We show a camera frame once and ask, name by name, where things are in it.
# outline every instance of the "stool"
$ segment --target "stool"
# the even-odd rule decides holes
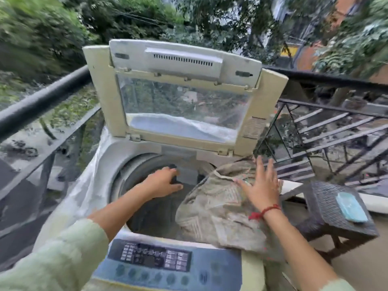
[[[356,224],[345,219],[336,200],[339,192],[351,193],[356,197],[368,217],[367,222]],[[281,195],[280,200],[285,201],[300,193],[303,193],[305,197],[309,217],[298,224],[292,220],[290,222],[307,241],[324,235],[331,236],[334,248],[327,252],[318,251],[327,262],[331,263],[333,258],[379,236],[372,217],[356,190],[332,183],[311,181]]]

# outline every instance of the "hand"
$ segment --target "hand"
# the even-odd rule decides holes
[[[183,189],[182,184],[170,184],[172,178],[178,174],[179,172],[175,168],[166,166],[161,170],[157,170],[148,175],[139,186],[149,194],[151,199],[155,197],[164,197]]]
[[[252,204],[260,211],[279,204],[279,180],[274,170],[274,160],[270,159],[265,171],[261,156],[256,160],[256,179],[253,186],[243,180],[235,180],[241,186]]]

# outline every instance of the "red thread bracelet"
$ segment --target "red thread bracelet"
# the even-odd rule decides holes
[[[265,215],[265,213],[271,209],[279,209],[279,210],[282,210],[280,208],[279,205],[277,204],[274,204],[272,206],[269,206],[267,208],[265,208],[261,213],[258,213],[258,212],[252,212],[252,214],[250,215],[250,217],[248,218],[249,220],[261,220],[263,218],[263,216]]]

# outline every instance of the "washing machine drum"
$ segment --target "washing machine drum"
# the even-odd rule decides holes
[[[113,182],[111,201],[118,199],[156,170],[172,164],[176,165],[176,161],[176,158],[157,154],[145,154],[130,161],[119,171]],[[189,164],[185,167],[178,164],[177,167],[180,171],[177,181],[183,184],[183,189],[169,196],[146,202],[127,222],[131,231],[154,237],[194,242],[192,238],[181,232],[175,222],[175,214],[186,195],[205,176],[197,169],[190,168]]]

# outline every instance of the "beige lid frame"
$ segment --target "beige lid frame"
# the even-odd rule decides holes
[[[279,99],[288,78],[282,74],[262,69],[255,88],[236,86],[231,84],[215,84],[211,81],[185,80],[177,76],[159,75],[144,71],[117,70],[112,65],[109,46],[87,46],[83,49],[94,87],[100,101],[105,121],[110,133],[115,137],[136,135],[141,140],[184,146],[218,152],[220,155],[248,156],[257,143],[257,138],[264,129],[264,123],[274,112],[274,106]],[[237,134],[235,144],[217,143],[174,135],[157,134],[130,127],[124,112],[116,74],[149,81],[178,84],[208,90],[228,91],[236,94],[250,94],[248,108]],[[257,121],[261,126],[255,131],[255,136],[248,136],[250,128]]]

